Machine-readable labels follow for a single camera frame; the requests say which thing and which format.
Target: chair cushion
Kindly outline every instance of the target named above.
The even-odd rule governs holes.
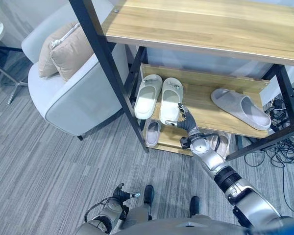
[[[50,52],[50,57],[62,78],[68,81],[93,53],[82,27],[78,27]]]
[[[74,27],[76,22],[73,23],[68,23],[58,30],[56,30],[54,33],[49,35],[44,44],[43,47],[41,48],[40,55],[39,55],[39,76],[40,77],[46,77],[46,76],[51,76],[58,72],[57,68],[53,64],[51,58],[50,58],[50,43],[53,42],[54,40],[61,39],[67,32],[70,31],[71,28]]]
[[[59,73],[54,74],[52,77],[41,79],[39,77],[38,62],[30,68],[28,73],[30,97],[44,118],[50,101],[64,85],[65,81],[63,81]]]

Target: slipper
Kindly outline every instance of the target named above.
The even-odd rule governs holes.
[[[160,130],[161,130],[161,122],[157,120],[149,119],[146,121],[146,133],[145,140],[148,147],[153,147],[158,143]]]
[[[204,134],[218,134],[220,138],[220,144],[217,149],[217,153],[223,157],[223,159],[226,159],[229,147],[230,147],[230,141],[231,141],[231,135],[224,131],[213,131],[208,129],[202,129],[198,128],[201,133]],[[218,136],[208,136],[206,137],[206,140],[209,142],[210,147],[215,150],[217,142],[218,142]]]
[[[160,121],[166,125],[166,121],[178,121],[180,110],[178,103],[182,103],[183,86],[179,80],[173,77],[167,78],[162,85],[162,97],[160,106]]]
[[[226,159],[226,156],[230,147],[231,135],[224,131],[214,131],[214,133],[218,134],[220,138],[220,144],[217,149],[217,153],[221,157],[223,157],[223,159]],[[217,142],[218,142],[218,136],[214,136],[211,143],[212,149],[216,148]]]
[[[162,78],[151,74],[144,78],[134,106],[134,113],[138,119],[148,119],[152,116],[162,87]]]
[[[267,130],[271,125],[270,117],[258,108],[247,95],[219,88],[211,93],[211,99],[219,108],[257,130]]]

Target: table leg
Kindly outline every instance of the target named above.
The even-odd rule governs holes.
[[[15,97],[15,95],[17,94],[17,89],[19,86],[25,86],[28,87],[28,84],[26,82],[22,82],[22,81],[17,81],[15,80],[13,77],[11,77],[3,68],[0,67],[0,72],[2,72],[5,76],[7,76],[7,78],[9,78],[12,82],[14,82],[14,90],[8,100],[8,104],[11,104],[13,98]]]

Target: wooden shelf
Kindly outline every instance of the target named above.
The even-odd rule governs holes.
[[[220,109],[212,102],[210,93],[216,88],[231,89],[250,96],[253,102],[262,108],[259,92],[269,84],[269,81],[213,75],[146,64],[142,64],[142,70],[144,77],[149,74],[158,74],[163,79],[175,77],[182,83],[183,104],[190,109],[199,128],[255,138],[264,138],[268,135],[267,131],[258,131]],[[159,120],[160,105],[161,95],[159,95],[152,119]],[[158,144],[153,148],[191,155],[190,150],[183,150],[180,146],[179,140],[182,136],[187,136],[186,131],[162,125]]]
[[[294,66],[294,8],[247,0],[121,0],[108,41]]]

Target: beige pillow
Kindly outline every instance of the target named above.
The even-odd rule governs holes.
[[[72,22],[62,26],[46,38],[43,47],[41,48],[38,61],[38,71],[40,77],[50,76],[58,72],[57,68],[55,67],[50,58],[51,42],[53,42],[56,39],[61,39],[71,28],[74,27],[76,23],[77,22]]]
[[[78,27],[50,52],[50,57],[62,78],[68,81],[93,54],[82,27]]]

